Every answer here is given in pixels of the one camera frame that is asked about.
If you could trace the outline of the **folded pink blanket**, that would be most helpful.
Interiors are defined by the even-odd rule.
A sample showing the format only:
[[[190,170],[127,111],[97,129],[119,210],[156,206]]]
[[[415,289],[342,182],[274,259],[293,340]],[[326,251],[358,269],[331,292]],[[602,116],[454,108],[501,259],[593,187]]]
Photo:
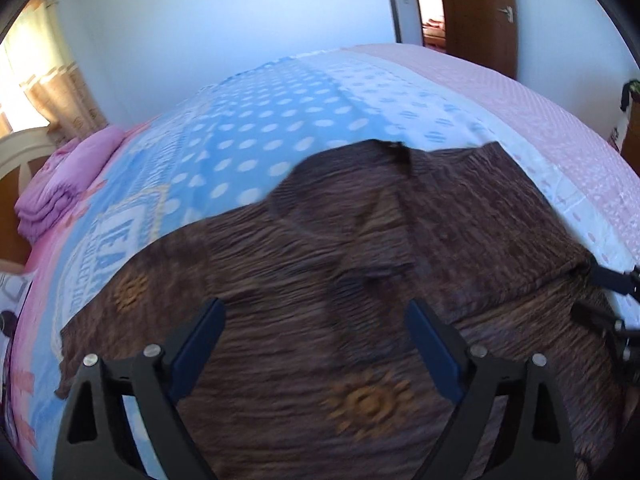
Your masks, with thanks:
[[[125,138],[124,130],[109,126],[56,150],[15,203],[18,234],[32,245],[43,237],[77,204]]]

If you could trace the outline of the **brown wooden cabinet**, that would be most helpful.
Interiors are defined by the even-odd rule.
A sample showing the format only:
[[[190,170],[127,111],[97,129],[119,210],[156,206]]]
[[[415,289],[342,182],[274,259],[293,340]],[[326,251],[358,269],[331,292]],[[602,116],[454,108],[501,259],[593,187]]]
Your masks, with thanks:
[[[626,114],[628,125],[625,130],[620,154],[636,174],[640,168],[640,82],[633,79],[623,86],[620,110]]]

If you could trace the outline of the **brown wooden door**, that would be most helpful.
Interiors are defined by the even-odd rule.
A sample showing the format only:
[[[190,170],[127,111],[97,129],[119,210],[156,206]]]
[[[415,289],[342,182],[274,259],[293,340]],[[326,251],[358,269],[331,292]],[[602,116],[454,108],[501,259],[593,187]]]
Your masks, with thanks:
[[[512,6],[514,22],[499,12]],[[518,70],[515,0],[442,0],[446,51],[514,79]]]

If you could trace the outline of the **yellow patterned curtain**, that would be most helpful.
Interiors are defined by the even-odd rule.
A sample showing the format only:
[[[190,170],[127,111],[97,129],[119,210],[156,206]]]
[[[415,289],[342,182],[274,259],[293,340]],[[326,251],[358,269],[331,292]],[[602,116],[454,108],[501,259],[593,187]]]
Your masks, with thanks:
[[[1,52],[17,87],[50,130],[82,140],[108,125],[64,36],[58,0],[29,0]]]

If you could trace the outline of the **blue pink polka-dot bedspread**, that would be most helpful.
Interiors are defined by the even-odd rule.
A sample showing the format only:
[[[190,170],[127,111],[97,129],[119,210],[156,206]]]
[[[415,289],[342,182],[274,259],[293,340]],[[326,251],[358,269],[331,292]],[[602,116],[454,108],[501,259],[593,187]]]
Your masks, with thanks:
[[[159,237],[260,200],[305,157],[364,139],[424,151],[499,142],[604,266],[639,261],[639,179],[564,108],[494,70],[408,44],[301,54],[206,87],[126,141],[38,240],[11,356],[15,443],[50,477],[60,333]]]

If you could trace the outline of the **brown knitted sweater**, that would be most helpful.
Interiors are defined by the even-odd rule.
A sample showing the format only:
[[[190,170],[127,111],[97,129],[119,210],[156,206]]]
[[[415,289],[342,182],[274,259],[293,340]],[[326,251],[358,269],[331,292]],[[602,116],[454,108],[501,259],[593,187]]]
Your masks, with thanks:
[[[496,356],[544,354],[599,465],[622,395],[603,341],[570,319],[577,300],[606,304],[589,260],[498,144],[352,144],[132,257],[62,329],[56,393],[86,354],[134,356],[218,298],[226,328],[179,412],[219,478],[408,479],[451,410],[404,323],[421,298]]]

